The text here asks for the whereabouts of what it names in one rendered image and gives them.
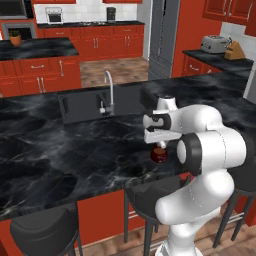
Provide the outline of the white toaster oven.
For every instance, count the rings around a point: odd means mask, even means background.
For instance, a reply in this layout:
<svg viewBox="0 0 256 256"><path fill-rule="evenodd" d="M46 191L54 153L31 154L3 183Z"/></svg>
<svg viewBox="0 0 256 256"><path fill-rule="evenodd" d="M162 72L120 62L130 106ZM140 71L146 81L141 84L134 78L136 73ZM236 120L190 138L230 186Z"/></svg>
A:
<svg viewBox="0 0 256 256"><path fill-rule="evenodd" d="M63 13L60 7L46 7L45 12L47 16L47 22L49 25L63 23Z"/></svg>

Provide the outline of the silver tap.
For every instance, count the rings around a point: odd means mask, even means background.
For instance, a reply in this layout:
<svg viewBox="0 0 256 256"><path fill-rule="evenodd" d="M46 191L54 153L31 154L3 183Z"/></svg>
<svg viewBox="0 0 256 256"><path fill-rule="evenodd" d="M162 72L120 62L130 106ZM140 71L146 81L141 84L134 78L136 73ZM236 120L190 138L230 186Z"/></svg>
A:
<svg viewBox="0 0 256 256"><path fill-rule="evenodd" d="M100 113L105 114L109 113L110 115L114 115L114 85L113 85L113 80L111 73L108 70L104 71L104 82L109 82L110 84L110 106L109 107L104 107L103 106L103 101L100 102Z"/></svg>

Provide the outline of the dark red cup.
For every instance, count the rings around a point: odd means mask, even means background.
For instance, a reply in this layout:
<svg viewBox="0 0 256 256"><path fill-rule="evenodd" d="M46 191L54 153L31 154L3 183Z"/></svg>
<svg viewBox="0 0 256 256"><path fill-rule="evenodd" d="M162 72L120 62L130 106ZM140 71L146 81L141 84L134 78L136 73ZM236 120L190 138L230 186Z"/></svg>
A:
<svg viewBox="0 0 256 256"><path fill-rule="evenodd" d="M150 157L156 163L163 163L168 157L167 150L161 147L155 147L152 149Z"/></svg>

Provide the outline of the grey fridge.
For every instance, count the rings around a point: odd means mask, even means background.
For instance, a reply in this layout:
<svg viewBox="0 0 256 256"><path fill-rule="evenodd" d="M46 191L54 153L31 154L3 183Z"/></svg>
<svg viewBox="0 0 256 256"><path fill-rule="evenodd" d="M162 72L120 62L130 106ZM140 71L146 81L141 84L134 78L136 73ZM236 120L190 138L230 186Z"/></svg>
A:
<svg viewBox="0 0 256 256"><path fill-rule="evenodd" d="M153 0L148 79L170 78L180 0Z"/></svg>

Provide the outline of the red island cupboards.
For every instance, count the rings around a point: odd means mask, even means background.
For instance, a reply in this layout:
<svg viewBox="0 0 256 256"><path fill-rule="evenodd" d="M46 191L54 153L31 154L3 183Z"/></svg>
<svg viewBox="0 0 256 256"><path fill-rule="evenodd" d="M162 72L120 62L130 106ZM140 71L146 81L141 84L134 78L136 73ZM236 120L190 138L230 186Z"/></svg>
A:
<svg viewBox="0 0 256 256"><path fill-rule="evenodd" d="M77 57L0 61L0 98L81 87Z"/></svg>

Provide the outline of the black sink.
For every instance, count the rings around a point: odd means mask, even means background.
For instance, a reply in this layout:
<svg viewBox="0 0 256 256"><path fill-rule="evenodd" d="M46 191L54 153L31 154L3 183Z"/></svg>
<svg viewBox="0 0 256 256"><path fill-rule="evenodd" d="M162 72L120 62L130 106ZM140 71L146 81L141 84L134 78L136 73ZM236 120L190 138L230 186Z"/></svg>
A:
<svg viewBox="0 0 256 256"><path fill-rule="evenodd" d="M110 107L110 87L66 91L58 94L65 124L102 119L112 116L145 113L155 109L157 99L147 93L141 84L115 85L113 89L114 112Z"/></svg>

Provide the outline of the potted plant in orange pot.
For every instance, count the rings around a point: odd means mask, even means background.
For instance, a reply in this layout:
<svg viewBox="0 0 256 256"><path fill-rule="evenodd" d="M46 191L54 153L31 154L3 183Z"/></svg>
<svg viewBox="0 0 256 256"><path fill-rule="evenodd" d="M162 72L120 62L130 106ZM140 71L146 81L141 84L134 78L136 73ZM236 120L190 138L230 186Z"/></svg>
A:
<svg viewBox="0 0 256 256"><path fill-rule="evenodd" d="M22 43L21 34L18 30L10 30L9 31L10 41L13 46L20 46Z"/></svg>

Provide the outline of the black bar stool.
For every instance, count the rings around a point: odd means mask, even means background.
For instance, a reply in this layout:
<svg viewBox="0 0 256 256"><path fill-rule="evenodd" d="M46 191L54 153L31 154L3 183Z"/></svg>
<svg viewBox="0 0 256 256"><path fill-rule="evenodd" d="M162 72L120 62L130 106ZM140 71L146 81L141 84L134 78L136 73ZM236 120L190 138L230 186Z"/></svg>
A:
<svg viewBox="0 0 256 256"><path fill-rule="evenodd" d="M229 170L231 174L235 189L231 195L227 208L224 212L221 224L216 234L213 247L216 248L219 244L221 236L227 224L237 222L231 240L234 241L240 231L243 221L256 197L256 162L252 162L248 165L239 166ZM232 211L235 208L236 202L240 196L247 196L248 199L240 214L232 215Z"/></svg>
<svg viewBox="0 0 256 256"><path fill-rule="evenodd" d="M157 200L190 182L190 176L185 179L173 176L138 186L126 186L124 188L124 242L128 242L128 208L132 206L135 213L145 220L143 256L149 256L152 231L158 232L158 227L161 225L155 214Z"/></svg>
<svg viewBox="0 0 256 256"><path fill-rule="evenodd" d="M14 218L10 233L24 256L83 256L76 202Z"/></svg>

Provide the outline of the red counter front panel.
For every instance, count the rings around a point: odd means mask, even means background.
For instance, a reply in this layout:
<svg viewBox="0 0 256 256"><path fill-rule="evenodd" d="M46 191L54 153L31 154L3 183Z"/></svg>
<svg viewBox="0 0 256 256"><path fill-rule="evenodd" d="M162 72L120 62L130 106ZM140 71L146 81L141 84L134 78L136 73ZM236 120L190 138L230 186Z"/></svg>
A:
<svg viewBox="0 0 256 256"><path fill-rule="evenodd" d="M33 180L0 179L0 256L21 256L10 234L11 219L57 205L76 202L84 245L124 232L123 187L127 178L72 174Z"/></svg>

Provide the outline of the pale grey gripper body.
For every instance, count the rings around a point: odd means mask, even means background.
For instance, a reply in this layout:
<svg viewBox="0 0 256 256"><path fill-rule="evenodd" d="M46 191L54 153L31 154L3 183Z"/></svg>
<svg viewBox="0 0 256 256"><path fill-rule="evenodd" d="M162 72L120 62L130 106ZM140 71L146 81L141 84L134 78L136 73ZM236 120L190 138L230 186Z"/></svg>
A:
<svg viewBox="0 0 256 256"><path fill-rule="evenodd" d="M181 133L173 132L170 130L156 130L154 132L150 132L147 129L144 130L144 141L147 144L150 143L158 143L160 141L170 141L177 140L182 136Z"/></svg>

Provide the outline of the black hob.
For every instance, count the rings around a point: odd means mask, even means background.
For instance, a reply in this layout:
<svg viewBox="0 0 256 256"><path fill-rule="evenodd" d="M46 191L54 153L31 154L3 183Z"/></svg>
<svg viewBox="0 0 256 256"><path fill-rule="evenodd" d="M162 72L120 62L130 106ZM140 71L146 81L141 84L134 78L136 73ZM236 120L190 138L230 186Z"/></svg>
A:
<svg viewBox="0 0 256 256"><path fill-rule="evenodd" d="M107 21L89 21L89 22L80 22L81 26L106 26L109 25Z"/></svg>

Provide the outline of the red base cupboards under toaster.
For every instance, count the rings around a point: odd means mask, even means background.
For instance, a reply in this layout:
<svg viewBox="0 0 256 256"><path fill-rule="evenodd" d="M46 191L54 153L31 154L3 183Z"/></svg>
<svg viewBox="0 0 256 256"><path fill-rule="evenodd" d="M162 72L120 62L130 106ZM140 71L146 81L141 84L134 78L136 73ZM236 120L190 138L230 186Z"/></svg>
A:
<svg viewBox="0 0 256 256"><path fill-rule="evenodd" d="M218 73L220 69L215 68L209 64L203 63L193 57L184 56L183 62L183 76L194 76L194 75L203 75L203 74L212 74Z"/></svg>

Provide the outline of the grey microwave oven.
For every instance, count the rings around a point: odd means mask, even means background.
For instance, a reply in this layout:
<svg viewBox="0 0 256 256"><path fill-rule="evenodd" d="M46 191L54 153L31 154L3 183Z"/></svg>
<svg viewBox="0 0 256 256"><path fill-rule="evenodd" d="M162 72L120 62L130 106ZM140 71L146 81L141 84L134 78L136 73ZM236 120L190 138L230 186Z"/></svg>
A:
<svg viewBox="0 0 256 256"><path fill-rule="evenodd" d="M26 18L23 0L0 0L0 19Z"/></svg>

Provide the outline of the wooden knife block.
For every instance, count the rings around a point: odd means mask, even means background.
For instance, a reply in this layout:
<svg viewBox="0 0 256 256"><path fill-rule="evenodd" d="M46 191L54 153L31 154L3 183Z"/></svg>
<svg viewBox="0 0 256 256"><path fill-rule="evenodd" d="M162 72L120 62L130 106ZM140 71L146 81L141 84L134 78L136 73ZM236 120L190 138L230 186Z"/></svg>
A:
<svg viewBox="0 0 256 256"><path fill-rule="evenodd" d="M228 39L227 50L224 54L227 60L240 60L245 58L245 53L242 50L240 43L231 38Z"/></svg>

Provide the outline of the black coffee machine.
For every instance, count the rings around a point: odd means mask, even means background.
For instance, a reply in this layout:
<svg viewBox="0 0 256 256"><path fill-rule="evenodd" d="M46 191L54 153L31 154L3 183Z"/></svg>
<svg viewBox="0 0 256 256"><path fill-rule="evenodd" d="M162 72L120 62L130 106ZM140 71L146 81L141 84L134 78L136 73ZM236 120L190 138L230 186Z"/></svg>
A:
<svg viewBox="0 0 256 256"><path fill-rule="evenodd" d="M116 8L115 7L107 7L107 21L113 22L116 20Z"/></svg>

